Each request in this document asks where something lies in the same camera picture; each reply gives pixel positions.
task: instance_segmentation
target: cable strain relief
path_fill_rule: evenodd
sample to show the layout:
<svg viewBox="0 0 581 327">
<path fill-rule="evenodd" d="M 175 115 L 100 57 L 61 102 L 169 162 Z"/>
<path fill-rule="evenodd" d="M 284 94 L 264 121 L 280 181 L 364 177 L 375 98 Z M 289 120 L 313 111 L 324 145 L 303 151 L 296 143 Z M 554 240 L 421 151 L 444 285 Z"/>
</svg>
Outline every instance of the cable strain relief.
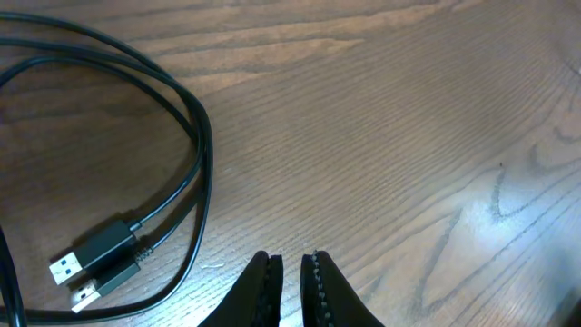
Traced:
<svg viewBox="0 0 581 327">
<path fill-rule="evenodd" d="M 135 253 L 135 261 L 138 263 L 142 262 L 143 260 L 147 259 L 150 255 L 153 254 L 153 248 L 148 245 L 144 245 L 141 249 Z"/>
</svg>

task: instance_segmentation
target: wood grain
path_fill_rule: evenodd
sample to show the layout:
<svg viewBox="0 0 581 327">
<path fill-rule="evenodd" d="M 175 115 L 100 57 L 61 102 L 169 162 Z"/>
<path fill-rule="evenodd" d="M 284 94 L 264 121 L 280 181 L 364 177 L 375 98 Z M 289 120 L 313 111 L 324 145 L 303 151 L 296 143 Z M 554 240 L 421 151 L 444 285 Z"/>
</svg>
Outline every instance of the wood grain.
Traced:
<svg viewBox="0 0 581 327">
<path fill-rule="evenodd" d="M 581 283 L 581 2 L 56 0 L 201 97 L 216 174 L 202 250 L 167 303 L 107 326 L 195 326 L 258 250 L 330 252 L 389 326 L 544 326 Z M 87 42 L 2 23 L 3 35 Z M 0 50 L 4 68 L 32 51 Z M 0 213 L 31 308 L 68 308 L 49 259 L 146 202 L 189 158 L 168 114 L 90 70 L 0 93 Z M 99 305 L 160 290 L 192 219 Z"/>
</svg>

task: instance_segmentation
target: brown wood table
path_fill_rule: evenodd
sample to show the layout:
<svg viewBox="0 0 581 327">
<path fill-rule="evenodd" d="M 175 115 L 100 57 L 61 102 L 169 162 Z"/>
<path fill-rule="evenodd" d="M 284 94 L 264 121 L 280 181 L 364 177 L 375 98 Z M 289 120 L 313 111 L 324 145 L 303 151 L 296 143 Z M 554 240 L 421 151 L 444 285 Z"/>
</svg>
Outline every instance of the brown wood table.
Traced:
<svg viewBox="0 0 581 327">
<path fill-rule="evenodd" d="M 258 250 L 284 258 L 282 326 L 301 325 L 300 257 L 314 249 L 388 326 L 543 326 L 576 300 L 581 1 L 4 0 L 0 9 L 120 38 L 198 95 L 212 120 L 211 213 L 187 283 L 161 307 L 97 325 L 195 326 Z M 0 31 L 86 42 L 32 25 Z M 0 66 L 34 53 L 2 48 Z M 189 151 L 162 108 L 112 77 L 53 64 L 7 85 L 0 219 L 25 305 L 67 310 L 49 260 L 147 203 Z M 159 291 L 192 222 L 94 307 Z"/>
</svg>

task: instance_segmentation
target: wooden surface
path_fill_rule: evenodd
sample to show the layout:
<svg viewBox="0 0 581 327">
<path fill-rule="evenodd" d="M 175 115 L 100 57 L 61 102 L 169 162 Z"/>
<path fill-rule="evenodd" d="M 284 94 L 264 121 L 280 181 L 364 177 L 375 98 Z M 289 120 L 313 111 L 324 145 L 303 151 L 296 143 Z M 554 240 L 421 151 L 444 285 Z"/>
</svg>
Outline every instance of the wooden surface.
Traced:
<svg viewBox="0 0 581 327">
<path fill-rule="evenodd" d="M 544 326 L 581 286 L 581 1 L 8 0 L 133 45 L 199 95 L 215 182 L 167 303 L 107 326 L 195 326 L 258 250 L 326 250 L 388 326 Z M 3 35 L 84 39 L 0 24 Z M 33 51 L 0 49 L 0 64 Z M 139 207 L 188 159 L 172 118 L 80 68 L 0 93 L 0 219 L 29 308 L 68 308 L 50 258 Z M 99 305 L 175 272 L 192 218 Z"/>
</svg>

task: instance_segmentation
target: usb connector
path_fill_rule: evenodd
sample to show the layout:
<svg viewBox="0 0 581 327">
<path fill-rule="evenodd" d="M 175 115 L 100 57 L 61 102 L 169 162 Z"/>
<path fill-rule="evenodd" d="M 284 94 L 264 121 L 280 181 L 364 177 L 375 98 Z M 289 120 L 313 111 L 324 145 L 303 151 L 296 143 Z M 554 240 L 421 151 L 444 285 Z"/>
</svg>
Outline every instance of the usb connector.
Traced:
<svg viewBox="0 0 581 327">
<path fill-rule="evenodd" d="M 140 268 L 134 258 L 129 258 L 94 276 L 71 294 L 71 310 L 78 313 L 89 304 L 112 292 L 130 279 Z"/>
<path fill-rule="evenodd" d="M 133 256 L 135 235 L 123 221 L 115 221 L 49 266 L 57 285 L 85 270 L 97 273 L 120 258 Z"/>
</svg>

